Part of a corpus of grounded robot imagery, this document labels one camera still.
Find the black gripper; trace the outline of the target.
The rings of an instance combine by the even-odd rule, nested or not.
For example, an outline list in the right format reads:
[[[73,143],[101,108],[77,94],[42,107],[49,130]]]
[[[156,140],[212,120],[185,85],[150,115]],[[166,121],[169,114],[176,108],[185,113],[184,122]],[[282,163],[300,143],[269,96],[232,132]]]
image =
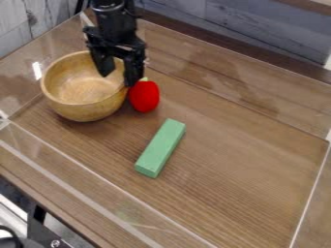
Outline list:
[[[93,6],[96,26],[85,26],[82,32],[90,45],[89,51],[100,75],[105,78],[114,70],[109,51],[128,48],[124,57],[125,86],[132,87],[144,77],[145,42],[136,35],[137,18],[133,6]]]

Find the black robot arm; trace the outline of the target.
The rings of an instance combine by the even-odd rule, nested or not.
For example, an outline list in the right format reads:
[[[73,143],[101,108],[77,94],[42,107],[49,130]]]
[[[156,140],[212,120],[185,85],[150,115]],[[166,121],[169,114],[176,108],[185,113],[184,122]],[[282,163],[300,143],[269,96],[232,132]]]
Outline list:
[[[86,47],[100,75],[105,78],[114,70],[114,59],[124,64],[124,85],[132,87],[144,77],[145,42],[137,36],[133,0],[90,0],[97,25],[85,26]]]

